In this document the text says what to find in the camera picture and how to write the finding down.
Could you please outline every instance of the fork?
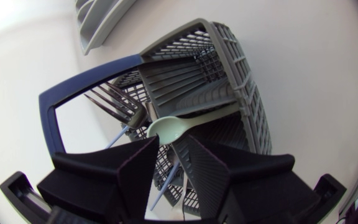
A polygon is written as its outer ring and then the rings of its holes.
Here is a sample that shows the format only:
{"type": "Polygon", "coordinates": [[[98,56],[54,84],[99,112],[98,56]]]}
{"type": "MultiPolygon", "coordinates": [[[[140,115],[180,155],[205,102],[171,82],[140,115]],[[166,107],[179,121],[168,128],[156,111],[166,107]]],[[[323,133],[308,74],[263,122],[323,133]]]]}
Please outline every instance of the fork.
{"type": "Polygon", "coordinates": [[[109,95],[113,100],[107,99],[105,96],[98,93],[97,91],[94,91],[93,89],[91,89],[91,92],[103,101],[105,101],[110,106],[114,107],[118,113],[109,109],[107,106],[104,106],[98,100],[95,100],[87,94],[84,95],[102,110],[104,110],[120,122],[126,124],[128,127],[133,129],[140,128],[147,119],[147,111],[146,108],[142,105],[142,103],[135,100],[129,94],[123,92],[120,88],[108,82],[104,84],[109,87],[108,90],[101,85],[99,85],[98,88],[105,92],[107,95],[109,95]]]}

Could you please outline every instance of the light green spoon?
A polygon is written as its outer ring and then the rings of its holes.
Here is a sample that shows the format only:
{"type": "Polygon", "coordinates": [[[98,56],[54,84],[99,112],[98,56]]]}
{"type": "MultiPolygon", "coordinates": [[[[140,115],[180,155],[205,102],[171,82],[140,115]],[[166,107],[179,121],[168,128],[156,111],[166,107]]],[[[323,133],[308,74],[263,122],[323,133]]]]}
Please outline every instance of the light green spoon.
{"type": "Polygon", "coordinates": [[[160,145],[170,144],[190,128],[222,118],[239,110],[238,103],[189,119],[166,116],[155,120],[147,129],[147,137],[158,134],[160,145]]]}

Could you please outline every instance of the gray plastic basket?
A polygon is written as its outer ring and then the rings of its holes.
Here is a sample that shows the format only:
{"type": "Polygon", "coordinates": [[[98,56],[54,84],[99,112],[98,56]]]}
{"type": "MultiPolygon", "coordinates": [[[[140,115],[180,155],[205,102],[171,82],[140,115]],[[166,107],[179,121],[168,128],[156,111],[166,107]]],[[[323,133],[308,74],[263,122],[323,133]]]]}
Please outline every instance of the gray plastic basket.
{"type": "MultiPolygon", "coordinates": [[[[139,101],[152,102],[159,118],[189,118],[233,102],[240,105],[238,113],[194,127],[174,143],[160,147],[154,174],[158,189],[172,168],[166,158],[170,147],[178,154],[190,183],[196,181],[187,149],[189,134],[258,154],[271,153],[259,91],[241,46],[227,26],[197,19],[140,54],[145,63],[121,75],[114,85],[139,101]]],[[[145,138],[146,130],[147,124],[127,134],[136,141],[145,138]]],[[[180,194],[180,186],[169,185],[164,196],[174,205],[180,194]]],[[[185,212],[199,215],[194,190],[185,198],[185,212]]]]}
{"type": "Polygon", "coordinates": [[[139,72],[159,117],[189,117],[196,111],[237,101],[250,151],[258,154],[271,151],[262,102],[258,103],[261,110],[251,105],[254,98],[260,99],[259,92],[230,28],[196,19],[140,54],[148,63],[141,65],[139,72]]]}

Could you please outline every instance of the blue plastic frame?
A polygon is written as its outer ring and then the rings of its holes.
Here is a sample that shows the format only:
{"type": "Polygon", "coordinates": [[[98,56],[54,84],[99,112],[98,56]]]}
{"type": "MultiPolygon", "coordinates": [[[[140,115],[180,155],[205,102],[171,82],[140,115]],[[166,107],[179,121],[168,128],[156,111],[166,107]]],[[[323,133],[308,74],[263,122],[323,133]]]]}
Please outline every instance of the blue plastic frame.
{"type": "Polygon", "coordinates": [[[56,152],[66,153],[56,119],[56,108],[142,63],[143,61],[139,54],[120,58],[71,77],[41,93],[39,96],[40,116],[49,154],[53,155],[56,152]]]}

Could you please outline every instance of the cutlery basket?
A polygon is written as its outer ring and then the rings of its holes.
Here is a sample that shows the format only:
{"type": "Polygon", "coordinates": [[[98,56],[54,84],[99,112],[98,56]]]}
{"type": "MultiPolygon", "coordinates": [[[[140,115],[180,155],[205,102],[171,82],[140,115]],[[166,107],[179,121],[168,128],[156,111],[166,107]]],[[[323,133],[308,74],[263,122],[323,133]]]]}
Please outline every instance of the cutlery basket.
{"type": "MultiPolygon", "coordinates": [[[[239,112],[194,127],[174,143],[160,146],[153,177],[159,190],[172,168],[166,158],[170,147],[178,155],[190,183],[196,181],[187,149],[189,134],[257,154],[271,153],[269,127],[258,88],[241,46],[223,24],[194,20],[139,55],[100,65],[42,93],[40,117],[51,155],[65,152],[56,108],[105,82],[112,82],[136,100],[152,102],[159,118],[192,118],[238,102],[239,112]]],[[[143,139],[147,126],[130,129],[127,135],[131,141],[143,139]]],[[[180,198],[181,186],[169,185],[164,195],[174,205],[180,198]]],[[[188,191],[184,209],[199,215],[194,190],[188,191]]]]}

